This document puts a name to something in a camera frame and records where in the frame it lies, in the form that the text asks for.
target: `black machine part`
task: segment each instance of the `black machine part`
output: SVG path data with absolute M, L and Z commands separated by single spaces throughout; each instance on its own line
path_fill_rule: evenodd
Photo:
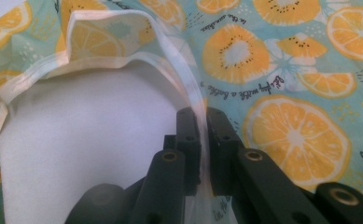
M 183 224 L 185 197 L 200 184 L 200 136 L 191 108 L 177 113 L 176 135 L 164 137 L 147 176 L 127 189 L 88 190 L 66 224 Z M 238 224 L 363 224 L 363 194 L 340 183 L 315 193 L 300 189 L 265 152 L 246 149 L 225 113 L 207 108 L 210 180 L 216 196 L 231 196 Z

